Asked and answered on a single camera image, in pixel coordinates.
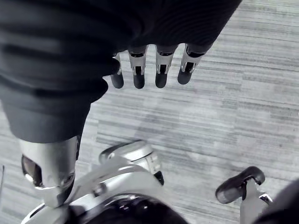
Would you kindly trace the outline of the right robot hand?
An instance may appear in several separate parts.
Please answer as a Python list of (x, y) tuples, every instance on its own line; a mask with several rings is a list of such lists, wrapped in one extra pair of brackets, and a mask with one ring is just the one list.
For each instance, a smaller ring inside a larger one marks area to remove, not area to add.
[(178, 82), (240, 5), (238, 0), (3, 0), (0, 3), (0, 100), (19, 139), (23, 174), (44, 203), (58, 207), (75, 179), (80, 138), (93, 102), (123, 78), (129, 53), (136, 88), (144, 86), (147, 47), (156, 46), (156, 86), (166, 84), (179, 44)]

